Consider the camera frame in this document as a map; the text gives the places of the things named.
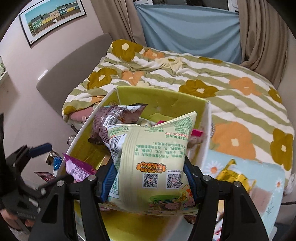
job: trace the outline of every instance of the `orange logo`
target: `orange logo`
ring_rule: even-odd
[[[166,166],[161,163],[153,163],[153,162],[141,162],[137,164],[137,170],[141,172],[149,172],[149,173],[163,173],[166,171]]]

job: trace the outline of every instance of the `qr code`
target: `qr code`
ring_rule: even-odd
[[[181,182],[181,174],[167,174],[167,188],[179,188],[183,183]]]
[[[144,173],[143,187],[157,188],[158,174]]]

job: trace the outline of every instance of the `gray upholstered headboard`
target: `gray upholstered headboard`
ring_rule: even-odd
[[[111,43],[109,34],[93,39],[57,63],[38,82],[36,88],[59,115],[70,92],[91,74]]]

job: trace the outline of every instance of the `white shelf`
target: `white shelf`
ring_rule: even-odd
[[[0,86],[3,84],[7,76],[8,76],[8,72],[7,70],[5,70],[4,74],[0,77]]]

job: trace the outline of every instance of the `metal screw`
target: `metal screw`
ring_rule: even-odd
[[[63,180],[60,180],[60,181],[57,182],[57,186],[58,186],[58,187],[61,187],[61,186],[64,185],[64,183],[65,183],[65,182],[64,182]]]
[[[209,181],[209,180],[211,180],[211,177],[209,175],[204,175],[202,177],[202,179],[205,180],[205,181]]]
[[[242,184],[239,181],[235,181],[233,184],[238,188],[242,186]]]
[[[93,180],[96,179],[96,176],[95,176],[95,175],[90,175],[90,176],[87,177],[87,179],[88,179],[89,181],[93,181]]]
[[[46,194],[46,190],[45,190],[44,188],[42,188],[42,189],[40,190],[40,192],[41,192],[41,195],[42,195],[42,196],[44,196],[44,195]]]

